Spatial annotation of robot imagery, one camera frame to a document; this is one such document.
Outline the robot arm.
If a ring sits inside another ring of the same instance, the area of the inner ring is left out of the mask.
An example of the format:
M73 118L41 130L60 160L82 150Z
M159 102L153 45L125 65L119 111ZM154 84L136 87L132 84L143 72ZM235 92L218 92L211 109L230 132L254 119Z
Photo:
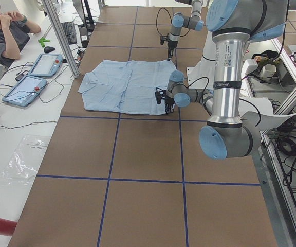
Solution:
M183 28L187 28L189 30L201 31L204 25L204 22L201 19L201 9L203 6L203 1L189 0L177 2L191 5L192 12L190 16L185 16L182 13L178 12L174 14L172 18L172 27L170 33L168 33L165 38L165 41L168 43L168 61L170 61L173 57L174 50L176 49L180 38L181 30Z
M190 1L190 5L191 16L175 14L171 33L161 41L168 43L172 56L182 28L201 30L206 26L216 45L213 91L184 85L183 73L176 70L156 100L165 103L167 113L175 105L182 108L192 102L209 112L199 133L201 149L209 158L248 156L259 147L261 138L257 126L242 119L238 111L246 45L279 37L285 30L290 2L213 1L205 22L200 18L201 1Z

